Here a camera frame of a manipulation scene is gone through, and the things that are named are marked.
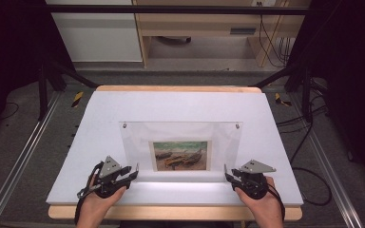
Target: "black tripod leg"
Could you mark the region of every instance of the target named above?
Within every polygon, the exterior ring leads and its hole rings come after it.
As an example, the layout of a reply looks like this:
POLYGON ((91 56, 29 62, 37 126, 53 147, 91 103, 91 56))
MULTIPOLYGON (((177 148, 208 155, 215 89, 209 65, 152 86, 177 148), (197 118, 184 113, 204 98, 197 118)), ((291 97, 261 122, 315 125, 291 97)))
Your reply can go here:
POLYGON ((51 62, 51 63, 52 63, 52 66, 55 67, 58 71, 65 73, 66 75, 72 77, 73 79, 81 82, 82 84, 84 84, 86 86, 89 86, 91 88, 96 88, 96 87, 100 86, 100 85, 95 84, 95 83, 91 82, 90 80, 84 78, 83 76, 79 75, 77 72, 58 64, 57 62, 51 62))
POLYGON ((260 81, 259 83, 255 84, 255 85, 250 85, 250 86, 263 88, 263 87, 268 86, 269 84, 273 83, 275 80, 277 80, 281 77, 290 75, 297 68, 298 68, 297 64, 292 64, 292 65, 287 66, 287 67, 283 68, 282 70, 276 72, 275 74, 269 76, 268 78, 260 81))

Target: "wire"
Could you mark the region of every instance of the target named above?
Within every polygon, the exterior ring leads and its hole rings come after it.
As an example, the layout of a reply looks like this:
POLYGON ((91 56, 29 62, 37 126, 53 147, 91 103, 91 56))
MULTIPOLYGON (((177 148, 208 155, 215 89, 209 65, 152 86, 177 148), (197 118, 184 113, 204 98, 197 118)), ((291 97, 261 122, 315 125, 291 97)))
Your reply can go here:
POLYGON ((295 154, 293 154, 292 158, 290 159, 290 164, 293 163, 293 161, 295 160, 295 157, 298 155, 298 151, 300 151, 301 146, 306 141, 307 136, 310 134, 312 127, 313 127, 313 121, 310 122, 310 127, 308 128, 306 134, 304 135, 303 139, 301 140, 300 144, 298 145, 298 148, 296 149, 295 154))
POLYGON ((332 191, 331 191, 331 187, 330 187, 330 185, 328 184, 328 182, 327 182, 324 178, 322 178, 319 174, 317 174, 317 173, 315 173, 315 172, 313 172, 313 171, 311 171, 311 170, 309 170, 309 169, 300 168, 300 167, 292 167, 292 169, 293 169, 293 170, 300 170, 300 171, 304 171, 304 172, 307 172, 307 173, 309 173, 309 174, 311 174, 311 175, 313 175, 313 176, 316 176, 318 179, 320 179, 320 180, 324 183, 324 185, 325 185, 325 186, 327 187, 327 189, 328 189, 328 199, 327 199, 327 200, 325 200, 324 202, 314 202, 314 201, 308 200, 305 196, 304 196, 304 198, 305 198, 305 199, 303 199, 304 201, 306 201, 306 202, 308 202, 308 203, 310 203, 310 204, 313 204, 313 205, 315 205, 315 206, 325 206, 325 205, 327 205, 328 203, 330 203, 330 201, 332 200, 332 197, 333 197, 333 193, 332 193, 332 191))
POLYGON ((5 119, 13 116, 19 110, 19 104, 17 104, 17 103, 7 103, 7 105, 15 105, 16 106, 16 110, 14 110, 10 115, 8 115, 6 117, 0 118, 0 121, 5 120, 5 119))
POLYGON ((280 131, 279 134, 288 134, 288 133, 295 133, 295 132, 299 132, 300 130, 302 129, 305 129, 307 127, 309 127, 310 125, 307 125, 307 126, 303 126, 301 128, 298 128, 296 130, 291 130, 291 131, 280 131))
POLYGON ((277 199, 277 201, 278 201, 278 203, 280 205, 280 212, 282 214, 282 220, 284 221, 284 218, 286 216, 286 210, 285 210, 285 207, 283 205, 282 199, 281 199, 281 197, 280 197, 277 189, 274 186, 272 186, 271 184, 269 184, 269 183, 268 183, 268 185, 269 185, 269 187, 271 187, 272 189, 274 189, 274 191, 272 191, 270 188, 268 188, 268 192, 277 199))
POLYGON ((78 203, 76 205, 75 218, 73 220, 75 222, 75 224, 78 224, 79 217, 80 217, 81 210, 82 210, 82 205, 85 202, 86 196, 91 193, 88 190, 89 190, 89 187, 90 187, 90 184, 91 184, 92 180, 95 178, 95 173, 96 173, 97 170, 99 170, 99 172, 100 172, 100 169, 103 167, 103 164, 104 163, 101 161, 100 163, 96 164, 96 166, 94 166, 93 170, 91 171, 90 176, 88 176, 87 183, 86 183, 86 187, 83 188, 78 193, 79 200, 78 200, 78 203))
POLYGON ((274 66, 274 67, 284 67, 284 66, 277 66, 275 64, 272 63, 271 61, 271 58, 269 58, 269 54, 268 52, 266 51, 265 47, 263 46, 262 44, 262 41, 260 40, 260 32, 262 29, 264 29, 264 33, 266 34, 266 37, 268 38, 268 41, 269 43, 271 44, 271 47, 272 47, 272 50, 275 52, 275 54, 277 55, 277 52, 275 51, 275 48, 274 48, 274 45, 272 44, 272 40, 269 38, 269 35, 268 33, 266 32, 265 30, 265 26, 263 25, 263 20, 262 20, 262 15, 259 16, 260 17, 260 20, 259 20, 259 44, 260 44, 260 47, 263 49, 263 51, 265 52, 265 55, 266 55, 266 58, 268 58, 268 61, 269 63, 274 66))
POLYGON ((282 60, 283 64, 287 66, 287 63, 289 61, 289 49, 290 49, 290 38, 289 37, 281 37, 279 41, 279 58, 282 60), (283 51, 283 41, 286 40, 285 49, 283 51))
MULTIPOLYGON (((313 105, 313 101, 315 100, 315 99, 318 99, 318 98, 324 98, 324 96, 316 96, 316 97, 314 97, 312 100, 311 100, 311 102, 310 102, 310 106, 312 106, 313 105)), ((318 112, 320 111, 320 110, 324 110, 324 112, 326 112, 326 105, 323 105, 323 106, 320 106, 320 107, 318 107, 318 108, 316 108, 315 110, 313 110, 311 113, 312 113, 312 117, 314 116, 314 115, 317 115, 317 114, 319 114, 318 112)), ((287 125, 287 124, 294 124, 294 123, 297 123, 299 120, 302 120, 304 118, 304 116, 300 116, 300 117, 296 117, 296 118, 294 118, 294 119, 292 119, 292 120, 289 120, 289 121, 285 121, 285 122, 282 122, 282 123, 277 123, 277 126, 282 126, 282 125, 287 125)), ((304 135, 304 137, 303 137, 303 139, 301 140, 301 142, 300 142, 300 144, 298 145, 298 147, 297 147, 297 149, 296 149, 296 151, 295 151, 295 153, 294 153, 294 155, 292 156, 292 158, 289 160, 289 163, 292 165, 293 164, 293 161, 295 160, 295 157, 297 156, 297 154, 298 154, 298 152, 299 152, 299 150, 300 150, 300 148, 302 147, 302 145, 304 144, 304 142, 305 142, 305 140, 307 139, 307 137, 308 137, 308 135, 310 134, 310 132, 311 132, 311 129, 312 129, 312 127, 313 127, 313 123, 314 123, 314 121, 313 121, 313 118, 311 119, 311 121, 310 121, 310 124, 308 125, 308 129, 307 129, 307 132, 306 132, 306 134, 304 135)), ((315 202, 315 201, 311 201, 311 200, 308 200, 305 196, 304 196, 304 201, 305 202, 308 202, 308 203, 310 203, 310 204, 312 204, 312 205, 314 205, 314 206, 325 206, 325 205, 327 205, 328 203, 330 203, 331 202, 331 200, 332 200, 332 196, 333 196, 333 193, 332 193, 332 190, 331 190, 331 187, 330 187, 330 185, 328 184, 328 182, 324 179, 324 178, 322 178, 319 174, 317 174, 316 172, 313 172, 313 171, 311 171, 311 170, 309 170, 309 169, 306 169, 306 168, 301 168, 301 167, 294 167, 294 166, 292 166, 292 170, 299 170, 299 171, 303 171, 303 172, 307 172, 307 173, 309 173, 309 174, 311 174, 311 175, 313 175, 313 176, 315 176, 315 177, 317 177, 318 179, 320 179, 323 183, 324 183, 324 185, 327 187, 327 190, 328 190, 328 199, 327 200, 325 200, 324 202, 315 202)))
POLYGON ((250 227, 250 225, 251 225, 251 221, 247 221, 247 222, 245 222, 245 226, 244 226, 244 228, 248 228, 248 227, 250 227))

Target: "hand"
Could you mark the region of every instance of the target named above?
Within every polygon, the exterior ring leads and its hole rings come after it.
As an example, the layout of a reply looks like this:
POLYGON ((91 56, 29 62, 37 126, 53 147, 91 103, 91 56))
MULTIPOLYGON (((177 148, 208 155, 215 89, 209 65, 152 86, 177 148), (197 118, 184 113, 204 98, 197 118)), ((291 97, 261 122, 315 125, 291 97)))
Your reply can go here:
MULTIPOLYGON (((271 177, 266 177, 266 181, 275 187, 271 177)), ((280 204, 271 193, 268 192, 262 199, 251 199, 241 189, 236 187, 235 191, 240 200, 251 210, 261 228, 283 227, 280 204)))
POLYGON ((99 227, 108 209, 113 206, 125 192, 126 187, 118 189, 111 197, 100 198, 96 193, 92 192, 86 196, 84 203, 82 204, 79 221, 76 228, 93 228, 99 227))

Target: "framed photo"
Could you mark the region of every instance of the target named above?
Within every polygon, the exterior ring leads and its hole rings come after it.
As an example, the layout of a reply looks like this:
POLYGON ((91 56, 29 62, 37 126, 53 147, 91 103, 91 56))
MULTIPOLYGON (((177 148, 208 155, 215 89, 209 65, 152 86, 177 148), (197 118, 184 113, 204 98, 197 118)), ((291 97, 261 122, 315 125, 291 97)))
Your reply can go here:
POLYGON ((210 141, 149 142, 154 171, 210 170, 210 141))

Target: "black pole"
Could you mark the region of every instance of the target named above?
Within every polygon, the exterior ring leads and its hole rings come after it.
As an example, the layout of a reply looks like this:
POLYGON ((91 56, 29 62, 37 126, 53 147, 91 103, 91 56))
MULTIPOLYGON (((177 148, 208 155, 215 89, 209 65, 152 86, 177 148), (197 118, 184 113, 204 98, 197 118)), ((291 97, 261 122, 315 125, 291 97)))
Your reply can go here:
POLYGON ((322 23, 322 25, 318 28, 314 36, 310 39, 307 43, 305 48, 301 51, 300 55, 297 57, 296 60, 289 61, 289 65, 284 69, 274 73, 269 78, 264 79, 263 81, 257 83, 255 86, 259 88, 263 88, 264 86, 269 85, 270 83, 274 82, 275 80, 283 77, 283 76, 290 76, 288 81, 286 82, 285 88, 287 91, 294 91, 298 88, 299 84, 301 83, 303 72, 300 72, 304 67, 311 67, 311 64, 316 59, 317 55, 321 51, 321 45, 324 44, 328 40, 328 31, 327 25, 332 20, 336 10, 340 6, 343 0, 337 0, 336 4, 327 14, 326 19, 322 23))
POLYGON ((129 6, 129 5, 24 5, 24 10, 46 10, 70 13, 173 13, 173 14, 253 14, 310 15, 326 9, 276 7, 216 7, 216 6, 129 6))

